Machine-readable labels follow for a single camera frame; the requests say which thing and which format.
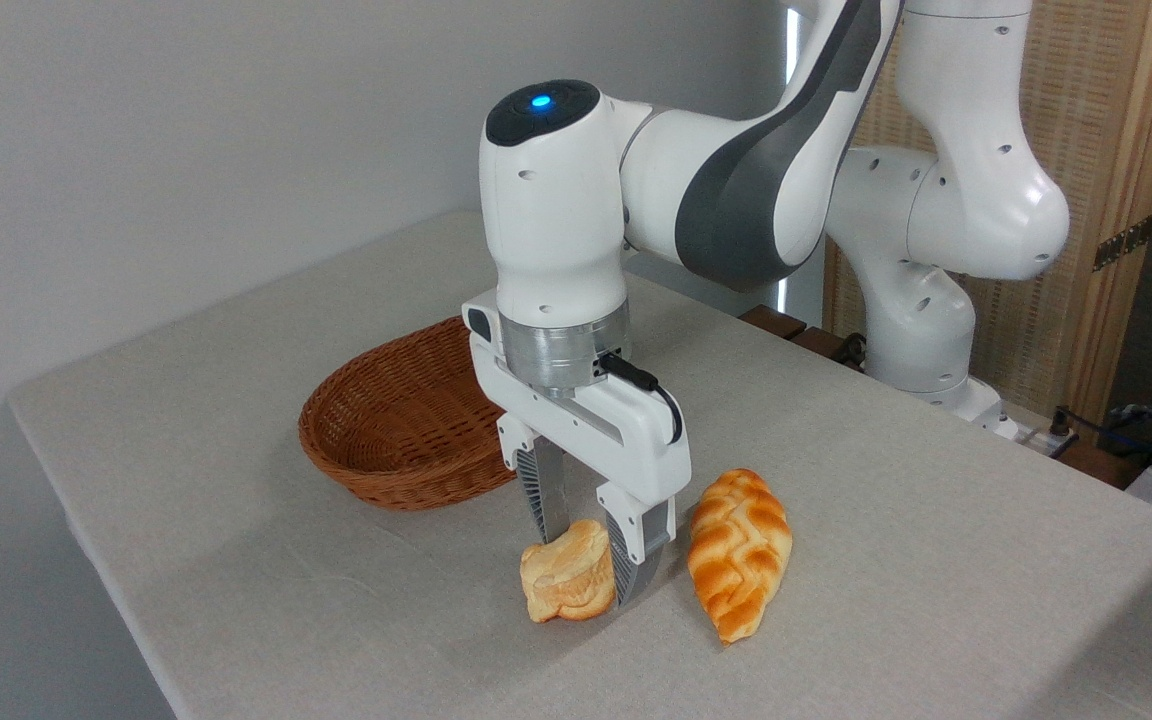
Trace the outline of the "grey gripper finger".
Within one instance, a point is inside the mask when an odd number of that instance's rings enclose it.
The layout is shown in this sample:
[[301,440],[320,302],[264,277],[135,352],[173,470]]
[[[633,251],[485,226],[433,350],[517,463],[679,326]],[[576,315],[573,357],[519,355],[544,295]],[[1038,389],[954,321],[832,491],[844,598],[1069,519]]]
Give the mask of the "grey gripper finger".
[[622,609],[649,588],[664,547],[676,537],[676,500],[649,506],[612,482],[596,488],[607,516],[616,606]]
[[562,470],[563,450],[513,414],[497,420],[506,467],[515,471],[541,541],[556,541],[570,528]]

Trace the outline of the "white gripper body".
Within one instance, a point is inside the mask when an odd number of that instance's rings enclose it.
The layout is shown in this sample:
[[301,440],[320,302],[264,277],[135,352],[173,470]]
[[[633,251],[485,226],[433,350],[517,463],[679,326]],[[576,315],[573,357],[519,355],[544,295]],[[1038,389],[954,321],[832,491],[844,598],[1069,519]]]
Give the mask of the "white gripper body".
[[520,470],[522,452],[548,439],[637,503],[654,507],[691,480],[684,420],[655,389],[602,366],[623,359],[628,306],[594,323],[536,328],[498,313],[488,290],[463,304],[471,357],[485,396],[505,410],[500,452]]

